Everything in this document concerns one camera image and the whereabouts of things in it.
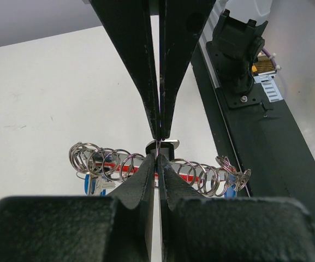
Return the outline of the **black-headed key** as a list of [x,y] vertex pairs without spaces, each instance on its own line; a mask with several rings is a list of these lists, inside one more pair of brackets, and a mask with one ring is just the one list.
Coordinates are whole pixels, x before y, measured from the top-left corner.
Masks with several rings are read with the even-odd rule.
[[145,153],[153,153],[155,156],[162,154],[168,160],[175,159],[175,150],[179,147],[180,141],[177,139],[149,142],[145,148]]

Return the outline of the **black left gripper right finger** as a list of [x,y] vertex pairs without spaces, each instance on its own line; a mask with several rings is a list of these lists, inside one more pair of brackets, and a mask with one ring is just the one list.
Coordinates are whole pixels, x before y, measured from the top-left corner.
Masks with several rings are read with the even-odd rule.
[[315,261],[315,223],[295,199],[207,198],[157,160],[163,261]]

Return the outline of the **red-handled metal key organizer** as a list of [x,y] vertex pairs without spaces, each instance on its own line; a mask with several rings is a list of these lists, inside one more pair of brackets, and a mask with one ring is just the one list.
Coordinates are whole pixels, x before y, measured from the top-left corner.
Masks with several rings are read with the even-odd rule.
[[[102,176],[114,190],[135,175],[145,156],[124,149],[99,147],[89,142],[78,142],[69,149],[68,158],[76,176],[85,182],[86,175]],[[188,161],[183,158],[171,160],[171,167],[185,182],[206,197],[224,197],[226,183],[235,181],[237,192],[243,190],[251,175],[251,169],[238,171],[228,157],[216,157],[217,166]]]

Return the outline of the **blue key tag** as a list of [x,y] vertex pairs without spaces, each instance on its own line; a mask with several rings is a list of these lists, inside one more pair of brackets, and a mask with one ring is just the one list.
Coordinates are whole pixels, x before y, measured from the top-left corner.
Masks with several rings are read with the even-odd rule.
[[225,198],[236,198],[237,197],[237,187],[235,181],[229,181],[226,183],[226,191],[224,193]]
[[85,176],[84,188],[87,196],[105,196],[110,183],[102,176]]

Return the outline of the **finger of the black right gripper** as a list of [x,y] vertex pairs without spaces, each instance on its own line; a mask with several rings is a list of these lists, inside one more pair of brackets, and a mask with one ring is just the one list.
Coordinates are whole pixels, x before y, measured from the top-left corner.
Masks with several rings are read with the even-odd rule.
[[212,0],[159,1],[162,139],[170,137],[177,93],[214,5]]
[[149,1],[91,1],[91,6],[132,78],[154,139],[160,113]]

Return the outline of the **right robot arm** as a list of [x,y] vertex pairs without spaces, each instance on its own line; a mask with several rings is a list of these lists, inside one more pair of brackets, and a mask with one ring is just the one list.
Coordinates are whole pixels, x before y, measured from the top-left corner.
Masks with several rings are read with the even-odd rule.
[[[144,105],[155,140],[170,136],[177,93],[215,1],[91,1]],[[267,26],[233,8],[212,32],[218,75],[235,94],[252,89],[251,66],[264,46]]]

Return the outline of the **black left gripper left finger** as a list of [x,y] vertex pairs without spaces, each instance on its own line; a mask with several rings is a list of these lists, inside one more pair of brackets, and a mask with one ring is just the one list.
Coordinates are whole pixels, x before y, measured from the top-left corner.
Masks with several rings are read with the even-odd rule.
[[0,261],[150,261],[154,164],[107,196],[0,200]]

